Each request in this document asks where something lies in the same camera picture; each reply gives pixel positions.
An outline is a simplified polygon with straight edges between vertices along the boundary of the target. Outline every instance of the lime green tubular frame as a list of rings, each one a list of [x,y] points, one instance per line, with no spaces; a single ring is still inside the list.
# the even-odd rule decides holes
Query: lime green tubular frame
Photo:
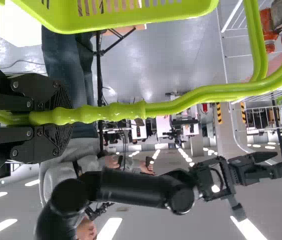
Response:
[[[77,109],[56,108],[45,112],[31,112],[29,115],[8,115],[1,119],[8,125],[31,124],[39,126],[47,123],[64,125],[67,123],[91,123],[96,120],[119,121],[163,116],[184,111],[195,104],[207,102],[229,102],[244,97],[257,96],[276,90],[282,86],[282,66],[266,77],[268,58],[266,54],[258,0],[244,0],[247,28],[254,62],[254,72],[250,82],[202,86],[168,102],[135,104],[111,103],[108,106],[94,107],[85,105]]]

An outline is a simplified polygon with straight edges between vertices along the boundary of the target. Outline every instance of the black metal bracket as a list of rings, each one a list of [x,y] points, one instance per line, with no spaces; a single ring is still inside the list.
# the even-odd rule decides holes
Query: black metal bracket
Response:
[[[136,27],[133,27],[129,32],[124,35],[121,35],[115,29],[109,29],[111,33],[116,35],[119,39],[111,44],[108,48],[101,50],[102,44],[102,35],[101,31],[96,31],[95,41],[96,41],[96,51],[92,51],[93,55],[96,56],[96,77],[97,77],[97,105],[101,107],[103,105],[103,80],[102,80],[102,71],[101,71],[101,57],[104,56],[108,51],[114,48],[118,43],[124,40],[127,36],[133,33],[136,30]],[[103,152],[103,121],[98,121],[99,129],[99,142],[100,142],[100,152]]]
[[[33,109],[30,97],[0,94],[0,110],[29,112]]]

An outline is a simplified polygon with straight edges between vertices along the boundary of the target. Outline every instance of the robotic arm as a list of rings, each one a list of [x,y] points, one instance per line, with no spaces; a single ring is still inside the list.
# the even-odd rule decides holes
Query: robotic arm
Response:
[[[282,178],[282,163],[261,166],[276,152],[255,152],[230,160],[215,157],[200,162],[189,171],[176,169],[160,176],[136,174],[104,168],[86,172],[79,179],[67,179],[53,191],[51,200],[42,210],[36,228],[36,239],[75,240],[76,227],[91,202],[115,202],[159,209],[173,214],[188,213],[198,199],[227,199],[233,215],[240,222],[245,211],[235,198],[234,185],[248,186],[260,178]],[[212,172],[220,178],[220,191],[213,192]]]

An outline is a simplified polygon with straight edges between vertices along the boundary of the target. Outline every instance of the screw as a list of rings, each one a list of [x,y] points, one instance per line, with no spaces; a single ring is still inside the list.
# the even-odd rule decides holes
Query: screw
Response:
[[[39,109],[42,109],[43,108],[43,102],[40,102],[37,106],[38,106]]]
[[[13,85],[13,87],[15,89],[17,89],[19,87],[19,82],[18,81],[14,81],[12,85]]]
[[[39,137],[41,137],[42,134],[43,134],[42,129],[41,129],[41,128],[38,129],[38,130],[36,131],[36,134],[37,134]]]
[[[57,83],[56,81],[53,81],[53,87],[54,87],[55,89],[58,88],[58,83]]]
[[[15,149],[15,150],[13,150],[13,152],[12,152],[12,156],[13,156],[13,157],[16,157],[17,155],[18,155],[18,150],[16,150],[16,149]]]

